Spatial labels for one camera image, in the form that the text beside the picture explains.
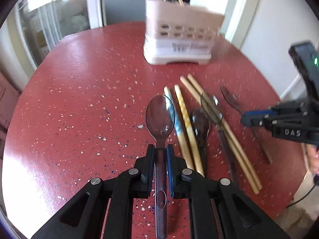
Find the person's right hand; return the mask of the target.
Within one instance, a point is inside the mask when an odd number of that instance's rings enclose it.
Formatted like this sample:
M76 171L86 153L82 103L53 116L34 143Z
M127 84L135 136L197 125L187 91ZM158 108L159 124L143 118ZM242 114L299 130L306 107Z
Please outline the person's right hand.
M313 174L318 174L318 170L319 170L318 147L315 145L306 144L306 153L308 158L309 170Z

